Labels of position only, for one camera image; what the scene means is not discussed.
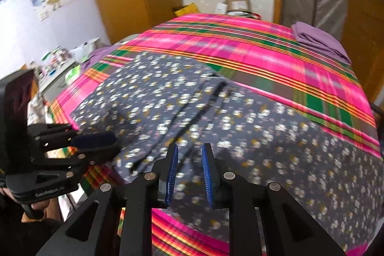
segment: nightstand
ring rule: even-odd
[[[67,88],[65,75],[77,65],[74,59],[67,59],[52,76],[47,75],[39,82],[39,91],[45,100],[52,103]]]

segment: striped bedsheet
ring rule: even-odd
[[[75,125],[70,113],[98,84],[143,51],[204,62],[237,84],[293,108],[320,123],[324,130],[381,158],[369,103],[350,66],[299,46],[288,27],[224,15],[185,15],[113,51],[54,101],[51,110],[55,121]],[[94,166],[82,185],[89,193],[104,181],[116,184],[119,177],[109,167]],[[154,220],[157,216],[166,218],[157,213]],[[154,246],[169,255],[183,248],[191,249],[187,255],[226,254],[226,247],[212,239],[194,242],[199,236],[187,235],[176,221],[167,225],[170,228],[153,223],[152,230]]]

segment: folded purple cloth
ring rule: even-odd
[[[300,45],[347,65],[351,65],[351,59],[348,57],[342,45],[327,32],[304,22],[296,22],[291,28],[296,41]]]
[[[90,52],[90,55],[87,60],[81,63],[80,65],[80,74],[83,74],[90,67],[93,67],[97,62],[102,58],[109,55],[113,50],[116,50],[119,46],[110,46],[103,47]]]

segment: gray floral garment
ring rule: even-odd
[[[185,57],[142,53],[72,113],[89,132],[112,130],[129,183],[179,146],[174,200],[166,212],[228,240],[228,211],[209,208],[201,145],[250,182],[281,183],[344,249],[372,238],[382,203],[382,162],[280,103]]]

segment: silver bolt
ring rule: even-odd
[[[235,179],[236,175],[232,172],[226,172],[224,173],[223,177],[228,180]]]
[[[112,186],[109,184],[109,183],[103,183],[101,186],[100,186],[100,190],[102,192],[107,192],[109,191],[110,189],[112,189]]]
[[[277,182],[271,182],[269,184],[269,188],[272,190],[272,191],[279,191],[282,187],[277,183]]]
[[[144,178],[145,178],[146,180],[153,180],[153,179],[156,178],[156,174],[155,174],[155,173],[152,173],[152,172],[149,172],[149,173],[146,173],[146,174],[144,175]]]

